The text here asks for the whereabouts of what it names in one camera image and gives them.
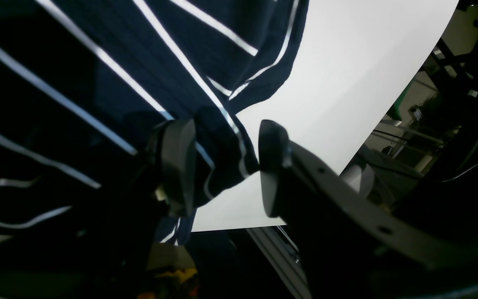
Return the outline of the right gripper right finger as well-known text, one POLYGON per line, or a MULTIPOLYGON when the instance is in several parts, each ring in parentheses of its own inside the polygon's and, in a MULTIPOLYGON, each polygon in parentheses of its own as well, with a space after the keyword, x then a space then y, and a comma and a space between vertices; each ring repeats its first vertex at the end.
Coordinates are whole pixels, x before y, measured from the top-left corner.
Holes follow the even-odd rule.
POLYGON ((267 216, 294 234, 315 299, 478 299, 478 248, 387 214, 271 120, 259 128, 267 216))

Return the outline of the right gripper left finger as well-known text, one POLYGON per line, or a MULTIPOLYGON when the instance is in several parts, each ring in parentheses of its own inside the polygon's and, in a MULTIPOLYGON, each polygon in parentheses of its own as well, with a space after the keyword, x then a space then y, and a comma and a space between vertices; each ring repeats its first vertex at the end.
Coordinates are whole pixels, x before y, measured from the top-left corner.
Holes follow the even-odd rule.
POLYGON ((152 131, 146 149, 151 178, 156 185, 152 196, 168 216, 191 216, 197 150, 194 120, 162 123, 152 131))

